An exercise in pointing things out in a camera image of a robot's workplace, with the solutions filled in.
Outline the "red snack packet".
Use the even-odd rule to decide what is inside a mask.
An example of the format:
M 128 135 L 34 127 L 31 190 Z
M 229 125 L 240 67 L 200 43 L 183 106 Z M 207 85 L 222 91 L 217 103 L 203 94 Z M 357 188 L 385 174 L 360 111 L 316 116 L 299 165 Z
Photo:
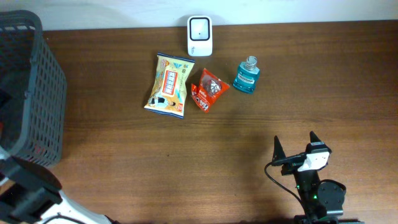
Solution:
M 212 74 L 206 68 L 203 69 L 198 85 L 191 84 L 192 98 L 196 105 L 205 113 L 230 86 Z

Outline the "blue mouthwash bottle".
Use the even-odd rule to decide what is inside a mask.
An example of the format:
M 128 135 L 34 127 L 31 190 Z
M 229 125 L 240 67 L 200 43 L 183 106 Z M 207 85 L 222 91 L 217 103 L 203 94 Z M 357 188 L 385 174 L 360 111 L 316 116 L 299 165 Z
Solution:
M 249 56 L 246 61 L 239 64 L 233 86 L 239 91 L 253 94 L 259 76 L 260 69 L 257 67 L 257 58 Z

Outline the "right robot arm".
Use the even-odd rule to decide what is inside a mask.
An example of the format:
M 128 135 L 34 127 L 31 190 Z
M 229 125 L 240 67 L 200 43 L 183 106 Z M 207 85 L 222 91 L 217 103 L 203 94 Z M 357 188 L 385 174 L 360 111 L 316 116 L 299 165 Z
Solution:
M 303 208 L 303 215 L 294 216 L 294 223 L 360 223 L 359 220 L 342 220 L 346 186 L 335 180 L 319 178 L 318 172 L 328 165 L 332 150 L 311 131 L 310 142 L 305 151 L 293 156 L 286 156 L 277 136 L 274 137 L 272 160 L 264 172 L 280 188 L 293 195 Z M 281 175 L 293 175 L 297 194 L 276 181 L 267 168 L 281 167 Z

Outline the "yellow snack bag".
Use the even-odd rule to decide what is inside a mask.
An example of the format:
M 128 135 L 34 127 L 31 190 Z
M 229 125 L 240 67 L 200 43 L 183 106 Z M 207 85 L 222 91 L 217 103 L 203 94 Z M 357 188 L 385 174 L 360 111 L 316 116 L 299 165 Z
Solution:
M 144 108 L 158 114 L 183 119 L 187 97 L 187 78 L 194 67 L 193 59 L 157 53 L 155 81 Z

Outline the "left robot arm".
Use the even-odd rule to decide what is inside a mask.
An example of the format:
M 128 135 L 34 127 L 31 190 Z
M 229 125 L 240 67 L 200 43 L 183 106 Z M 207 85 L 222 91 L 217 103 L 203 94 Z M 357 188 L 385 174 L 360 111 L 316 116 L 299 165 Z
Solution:
M 6 223 L 117 224 L 68 198 L 45 167 L 1 149 L 1 221 Z

